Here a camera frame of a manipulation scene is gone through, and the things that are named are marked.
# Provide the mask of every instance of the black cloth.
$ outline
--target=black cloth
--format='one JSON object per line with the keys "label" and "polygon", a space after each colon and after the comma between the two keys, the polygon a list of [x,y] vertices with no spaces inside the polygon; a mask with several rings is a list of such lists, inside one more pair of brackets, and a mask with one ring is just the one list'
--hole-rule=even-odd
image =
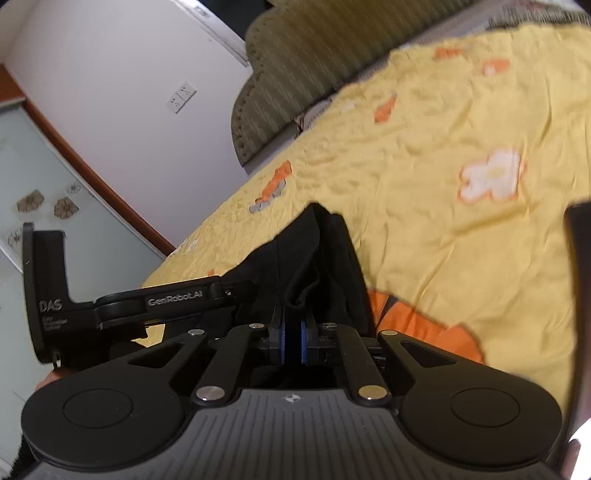
{"label": "black cloth", "polygon": [[362,336],[375,334],[369,297],[345,220],[311,203],[272,241],[254,250],[224,281],[252,280],[252,303],[212,310],[188,322],[166,325],[171,338],[202,328],[210,338],[225,336],[236,325],[269,324],[275,306],[292,317],[309,309],[317,323],[353,326]]}

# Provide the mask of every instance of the headboard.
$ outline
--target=headboard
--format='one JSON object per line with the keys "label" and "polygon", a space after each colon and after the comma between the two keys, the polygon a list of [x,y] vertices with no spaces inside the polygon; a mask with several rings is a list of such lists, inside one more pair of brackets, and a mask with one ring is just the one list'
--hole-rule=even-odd
{"label": "headboard", "polygon": [[282,0],[246,34],[253,74],[232,112],[245,165],[298,114],[475,0]]}

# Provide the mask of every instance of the electrical socket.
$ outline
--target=electrical socket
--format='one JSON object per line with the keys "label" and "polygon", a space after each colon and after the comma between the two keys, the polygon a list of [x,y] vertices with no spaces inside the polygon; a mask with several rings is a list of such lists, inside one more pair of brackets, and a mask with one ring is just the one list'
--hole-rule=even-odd
{"label": "electrical socket", "polygon": [[181,98],[178,93],[175,93],[169,100],[166,102],[168,108],[170,108],[174,113],[178,113],[183,105],[185,104],[185,100]]}
{"label": "electrical socket", "polygon": [[181,88],[177,90],[177,95],[187,102],[193,95],[195,95],[195,89],[187,82],[181,85]]}

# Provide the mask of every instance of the wooden frame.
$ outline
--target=wooden frame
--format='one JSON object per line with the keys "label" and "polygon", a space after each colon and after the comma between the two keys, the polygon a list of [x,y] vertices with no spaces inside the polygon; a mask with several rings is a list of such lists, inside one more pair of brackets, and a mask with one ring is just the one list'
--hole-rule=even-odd
{"label": "wooden frame", "polygon": [[174,251],[173,245],[160,235],[148,222],[137,214],[126,201],[109,187],[82,159],[70,144],[59,134],[51,122],[45,118],[37,106],[29,100],[4,65],[0,65],[0,106],[23,103],[23,107],[39,130],[53,144],[62,157],[85,179],[88,184],[140,235],[154,245],[164,255]]}

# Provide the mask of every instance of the mattress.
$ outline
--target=mattress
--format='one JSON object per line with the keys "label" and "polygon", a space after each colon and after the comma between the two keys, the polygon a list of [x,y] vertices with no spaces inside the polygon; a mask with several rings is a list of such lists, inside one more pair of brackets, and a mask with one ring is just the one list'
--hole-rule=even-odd
{"label": "mattress", "polygon": [[590,196],[590,80],[586,27],[394,51],[146,286],[221,275],[319,202],[345,218],[368,288],[462,326],[486,364],[566,408],[576,339],[563,214]]}

